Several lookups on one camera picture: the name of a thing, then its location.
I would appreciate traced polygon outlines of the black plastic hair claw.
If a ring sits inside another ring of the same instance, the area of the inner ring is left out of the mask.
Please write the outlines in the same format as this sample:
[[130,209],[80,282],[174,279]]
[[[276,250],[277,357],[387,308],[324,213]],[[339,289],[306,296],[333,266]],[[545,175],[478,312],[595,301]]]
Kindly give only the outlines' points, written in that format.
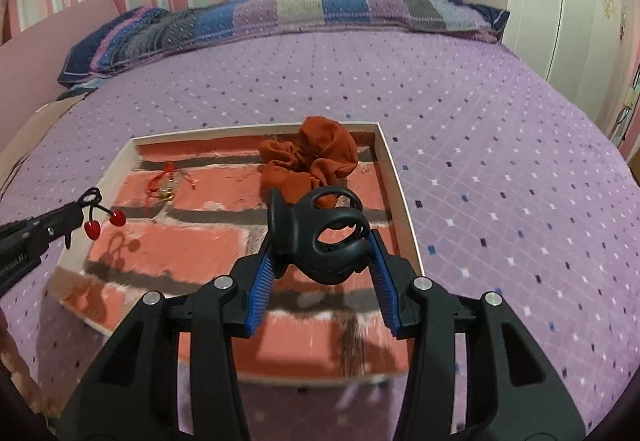
[[269,192],[269,256],[273,275],[298,268],[314,283],[340,285],[372,259],[370,224],[360,198],[338,185],[316,188],[291,205]]

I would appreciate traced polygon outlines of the pink headboard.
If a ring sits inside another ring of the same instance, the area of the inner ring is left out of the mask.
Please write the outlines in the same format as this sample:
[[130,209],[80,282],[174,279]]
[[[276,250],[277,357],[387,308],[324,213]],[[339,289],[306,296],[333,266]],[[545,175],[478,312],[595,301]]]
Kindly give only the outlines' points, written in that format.
[[114,0],[87,0],[43,19],[2,45],[2,147],[37,109],[64,91],[58,75],[70,49],[117,15]]

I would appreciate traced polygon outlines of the white tray brick-pattern liner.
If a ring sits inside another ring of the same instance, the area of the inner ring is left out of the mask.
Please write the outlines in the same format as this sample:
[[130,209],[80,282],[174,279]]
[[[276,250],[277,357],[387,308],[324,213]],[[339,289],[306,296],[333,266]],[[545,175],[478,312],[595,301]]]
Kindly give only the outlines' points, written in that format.
[[[50,289],[61,305],[110,335],[147,291],[179,296],[256,253],[267,232],[259,193],[261,141],[291,141],[294,123],[133,138],[103,170],[104,204],[122,210],[101,234],[76,234]],[[385,327],[370,276],[323,287],[296,269],[273,286],[257,334],[233,343],[244,381],[339,386],[403,374],[410,348]]]

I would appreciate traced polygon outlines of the rust orange scrunchie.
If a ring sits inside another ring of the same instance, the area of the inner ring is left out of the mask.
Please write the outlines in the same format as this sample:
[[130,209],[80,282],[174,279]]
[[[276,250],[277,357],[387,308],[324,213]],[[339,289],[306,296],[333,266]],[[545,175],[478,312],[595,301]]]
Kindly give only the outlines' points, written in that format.
[[319,187],[334,186],[358,166],[355,139],[337,121],[309,116],[293,141],[264,140],[260,196],[267,202],[276,188],[288,205],[296,204]]

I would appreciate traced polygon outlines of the purple diamond-pattern bedspread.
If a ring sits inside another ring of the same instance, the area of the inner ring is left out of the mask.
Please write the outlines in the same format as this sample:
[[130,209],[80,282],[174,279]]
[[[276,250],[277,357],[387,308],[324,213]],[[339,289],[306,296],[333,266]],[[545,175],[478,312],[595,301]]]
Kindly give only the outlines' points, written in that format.
[[502,46],[311,32],[179,54],[107,81],[32,151],[1,201],[37,216],[130,138],[322,115],[377,122],[428,274],[497,291],[593,429],[639,365],[639,189],[591,121]]

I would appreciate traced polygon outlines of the patchwork striped pillow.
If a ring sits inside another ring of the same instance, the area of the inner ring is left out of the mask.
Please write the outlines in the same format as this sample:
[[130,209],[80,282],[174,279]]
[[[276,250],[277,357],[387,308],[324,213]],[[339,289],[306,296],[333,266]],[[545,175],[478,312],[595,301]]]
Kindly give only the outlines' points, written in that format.
[[92,91],[164,57],[279,34],[390,28],[497,43],[509,18],[505,8],[463,0],[233,0],[180,11],[140,6],[76,43],[58,83]]

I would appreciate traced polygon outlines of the white wardrobe with decals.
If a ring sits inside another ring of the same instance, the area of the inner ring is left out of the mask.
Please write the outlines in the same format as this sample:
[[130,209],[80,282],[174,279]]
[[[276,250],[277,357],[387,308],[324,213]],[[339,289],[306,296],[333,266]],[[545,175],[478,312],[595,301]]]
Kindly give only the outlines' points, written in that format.
[[639,0],[509,0],[504,44],[601,129],[623,104]]

